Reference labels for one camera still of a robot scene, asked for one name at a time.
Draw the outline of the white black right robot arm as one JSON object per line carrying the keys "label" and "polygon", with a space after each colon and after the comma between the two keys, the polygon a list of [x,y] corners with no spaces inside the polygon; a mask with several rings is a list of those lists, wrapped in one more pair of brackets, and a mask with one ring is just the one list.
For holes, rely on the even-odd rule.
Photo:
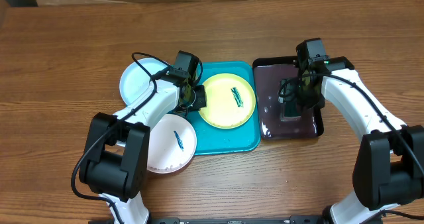
{"label": "white black right robot arm", "polygon": [[279,100],[303,109],[331,102],[360,140],[353,190],[323,211],[324,223],[381,223],[396,208],[423,198],[423,126],[408,126],[366,88],[345,57],[308,58],[282,79]]}

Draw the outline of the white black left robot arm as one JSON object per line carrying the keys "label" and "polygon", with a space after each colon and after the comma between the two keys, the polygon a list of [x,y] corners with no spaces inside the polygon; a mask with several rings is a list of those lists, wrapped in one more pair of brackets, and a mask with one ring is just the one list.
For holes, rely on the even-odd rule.
{"label": "white black left robot arm", "polygon": [[113,223],[150,223],[140,194],[146,172],[180,170],[197,148],[192,125],[171,112],[205,107],[204,86],[171,76],[147,84],[128,107],[93,117],[71,177],[73,189],[79,180],[93,192],[90,199],[108,204]]}

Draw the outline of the green sponge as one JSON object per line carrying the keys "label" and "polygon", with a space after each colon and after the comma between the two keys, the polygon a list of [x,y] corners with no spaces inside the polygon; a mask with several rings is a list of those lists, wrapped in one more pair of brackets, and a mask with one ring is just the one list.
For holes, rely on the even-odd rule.
{"label": "green sponge", "polygon": [[280,120],[295,121],[301,118],[301,113],[297,110],[297,104],[294,101],[282,104]]}

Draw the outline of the light blue plastic plate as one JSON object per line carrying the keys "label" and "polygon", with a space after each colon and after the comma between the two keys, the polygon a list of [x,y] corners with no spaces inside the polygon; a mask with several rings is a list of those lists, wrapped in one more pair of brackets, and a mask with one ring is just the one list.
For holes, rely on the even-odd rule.
{"label": "light blue plastic plate", "polygon": [[[138,63],[146,68],[151,75],[166,68],[164,63],[153,58],[142,58],[138,60]],[[125,69],[120,78],[119,91],[126,106],[130,105],[146,91],[149,80],[149,75],[136,62],[133,62]]]}

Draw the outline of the yellow plastic plate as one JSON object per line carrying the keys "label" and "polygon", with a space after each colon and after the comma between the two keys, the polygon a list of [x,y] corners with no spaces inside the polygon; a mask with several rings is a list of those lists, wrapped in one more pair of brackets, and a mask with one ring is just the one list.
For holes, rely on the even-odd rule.
{"label": "yellow plastic plate", "polygon": [[218,129],[233,129],[245,124],[256,108],[252,86],[242,77],[222,73],[203,82],[207,106],[199,110],[202,119]]}

